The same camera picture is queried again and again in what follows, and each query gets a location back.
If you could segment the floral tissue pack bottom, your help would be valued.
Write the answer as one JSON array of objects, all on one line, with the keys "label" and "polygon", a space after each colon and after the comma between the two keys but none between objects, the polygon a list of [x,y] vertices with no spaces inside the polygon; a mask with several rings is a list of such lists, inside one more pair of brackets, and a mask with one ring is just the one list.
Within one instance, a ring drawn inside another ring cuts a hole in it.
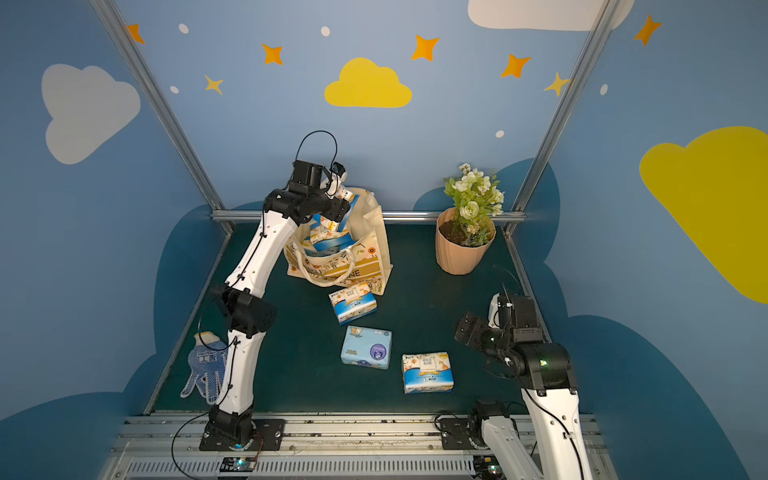
[{"label": "floral tissue pack bottom", "polygon": [[404,354],[402,373],[406,395],[451,392],[455,385],[447,352]]}]

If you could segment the cream floral canvas bag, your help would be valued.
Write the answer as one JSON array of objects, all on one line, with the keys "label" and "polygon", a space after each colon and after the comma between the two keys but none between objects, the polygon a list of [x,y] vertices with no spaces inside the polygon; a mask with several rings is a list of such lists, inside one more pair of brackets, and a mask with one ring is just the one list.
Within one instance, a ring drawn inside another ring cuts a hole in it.
[{"label": "cream floral canvas bag", "polygon": [[350,190],[358,195],[358,200],[345,229],[355,243],[334,253],[306,250],[301,242],[311,226],[303,225],[284,247],[288,274],[319,287],[350,287],[368,282],[373,294],[381,296],[392,270],[382,208],[372,192],[354,187]]}]

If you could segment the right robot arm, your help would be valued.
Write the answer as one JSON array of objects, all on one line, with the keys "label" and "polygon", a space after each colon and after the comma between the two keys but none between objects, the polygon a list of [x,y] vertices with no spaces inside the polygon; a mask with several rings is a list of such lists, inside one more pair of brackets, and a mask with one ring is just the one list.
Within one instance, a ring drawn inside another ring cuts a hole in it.
[{"label": "right robot arm", "polygon": [[455,339],[503,368],[518,382],[531,419],[539,460],[520,440],[508,408],[477,401],[469,414],[469,438],[488,449],[506,479],[591,479],[579,413],[579,393],[567,349],[545,338],[532,298],[498,293],[486,320],[466,314]]}]

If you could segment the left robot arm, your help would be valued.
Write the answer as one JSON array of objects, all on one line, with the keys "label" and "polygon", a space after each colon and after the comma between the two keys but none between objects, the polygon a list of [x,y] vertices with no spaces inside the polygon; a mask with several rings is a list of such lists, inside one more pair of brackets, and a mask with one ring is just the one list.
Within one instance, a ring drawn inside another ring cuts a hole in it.
[{"label": "left robot arm", "polygon": [[222,391],[209,411],[202,450],[245,451],[256,438],[255,371],[266,332],[277,318],[277,308],[263,299],[267,282],[299,226],[316,215],[339,222],[350,211],[350,202],[337,196],[345,179],[345,167],[336,162],[325,167],[294,161],[286,186],[264,200],[256,234],[238,266],[214,290],[227,319],[227,365]]}]

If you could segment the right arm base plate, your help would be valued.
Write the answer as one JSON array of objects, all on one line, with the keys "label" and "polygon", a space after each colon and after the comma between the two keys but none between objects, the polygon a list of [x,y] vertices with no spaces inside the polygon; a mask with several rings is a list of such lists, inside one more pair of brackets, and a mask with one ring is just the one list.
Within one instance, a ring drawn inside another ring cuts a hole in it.
[{"label": "right arm base plate", "polygon": [[443,450],[489,451],[479,427],[466,417],[440,415],[434,421]]}]

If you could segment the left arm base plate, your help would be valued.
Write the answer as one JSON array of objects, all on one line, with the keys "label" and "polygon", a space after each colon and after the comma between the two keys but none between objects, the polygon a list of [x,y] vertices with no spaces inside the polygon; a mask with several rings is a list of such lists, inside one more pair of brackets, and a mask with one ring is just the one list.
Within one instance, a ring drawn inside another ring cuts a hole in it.
[{"label": "left arm base plate", "polygon": [[199,444],[200,451],[278,451],[282,444],[284,419],[251,419],[249,424],[221,426],[208,422]]}]

